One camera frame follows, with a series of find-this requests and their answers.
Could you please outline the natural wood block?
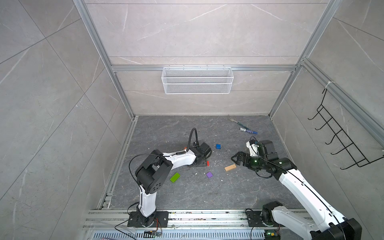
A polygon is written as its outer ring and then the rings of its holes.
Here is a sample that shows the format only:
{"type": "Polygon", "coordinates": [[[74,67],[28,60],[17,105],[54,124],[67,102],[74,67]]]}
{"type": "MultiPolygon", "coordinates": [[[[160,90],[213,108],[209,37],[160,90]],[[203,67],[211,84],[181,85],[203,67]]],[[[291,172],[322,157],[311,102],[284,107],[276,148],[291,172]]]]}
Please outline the natural wood block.
{"type": "Polygon", "coordinates": [[[236,164],[232,164],[232,165],[229,165],[229,166],[225,167],[225,171],[228,172],[228,171],[234,170],[236,168],[237,168],[237,165],[236,164]]]}

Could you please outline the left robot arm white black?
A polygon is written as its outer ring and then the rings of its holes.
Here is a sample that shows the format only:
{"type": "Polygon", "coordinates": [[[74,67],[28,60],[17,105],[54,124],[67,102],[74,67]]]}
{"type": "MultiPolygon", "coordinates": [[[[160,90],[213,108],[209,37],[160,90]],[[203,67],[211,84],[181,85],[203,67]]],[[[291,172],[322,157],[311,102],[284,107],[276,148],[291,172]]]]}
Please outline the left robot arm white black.
{"type": "Polygon", "coordinates": [[[137,207],[139,222],[149,227],[156,218],[157,191],[165,183],[169,173],[179,167],[206,167],[212,149],[208,144],[194,144],[180,152],[162,153],[152,151],[135,172],[140,188],[140,201],[137,207]]]}

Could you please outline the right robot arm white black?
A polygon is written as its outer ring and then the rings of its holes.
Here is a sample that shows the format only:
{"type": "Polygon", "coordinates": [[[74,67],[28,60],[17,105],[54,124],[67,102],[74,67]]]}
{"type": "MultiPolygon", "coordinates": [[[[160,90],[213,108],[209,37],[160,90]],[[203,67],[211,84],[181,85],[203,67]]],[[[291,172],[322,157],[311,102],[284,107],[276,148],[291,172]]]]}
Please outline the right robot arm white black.
{"type": "Polygon", "coordinates": [[[260,223],[289,228],[304,240],[360,240],[362,227],[331,206],[303,177],[288,158],[279,158],[271,141],[251,139],[246,143],[248,153],[238,152],[231,160],[258,173],[265,170],[284,185],[301,203],[311,220],[307,220],[274,201],[263,205],[260,223]]]}

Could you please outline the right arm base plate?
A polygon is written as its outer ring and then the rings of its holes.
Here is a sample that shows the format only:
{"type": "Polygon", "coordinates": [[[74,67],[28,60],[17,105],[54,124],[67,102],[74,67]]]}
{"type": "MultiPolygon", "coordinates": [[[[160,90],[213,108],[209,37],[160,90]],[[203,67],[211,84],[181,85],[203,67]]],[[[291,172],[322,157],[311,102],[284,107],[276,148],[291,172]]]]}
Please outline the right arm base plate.
{"type": "Polygon", "coordinates": [[[267,228],[285,228],[284,225],[277,224],[272,220],[263,220],[262,211],[254,211],[251,209],[245,210],[246,220],[249,227],[267,227],[267,228]]]}

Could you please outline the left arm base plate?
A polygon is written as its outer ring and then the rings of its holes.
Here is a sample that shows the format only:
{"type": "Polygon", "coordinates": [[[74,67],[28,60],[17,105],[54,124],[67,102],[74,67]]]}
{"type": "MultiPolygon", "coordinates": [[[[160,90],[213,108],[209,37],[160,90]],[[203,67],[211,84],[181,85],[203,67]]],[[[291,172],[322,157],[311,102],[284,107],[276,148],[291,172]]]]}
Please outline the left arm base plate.
{"type": "Polygon", "coordinates": [[[147,228],[162,227],[166,228],[169,221],[169,212],[155,211],[149,217],[144,217],[141,212],[131,212],[127,227],[147,228]]]}

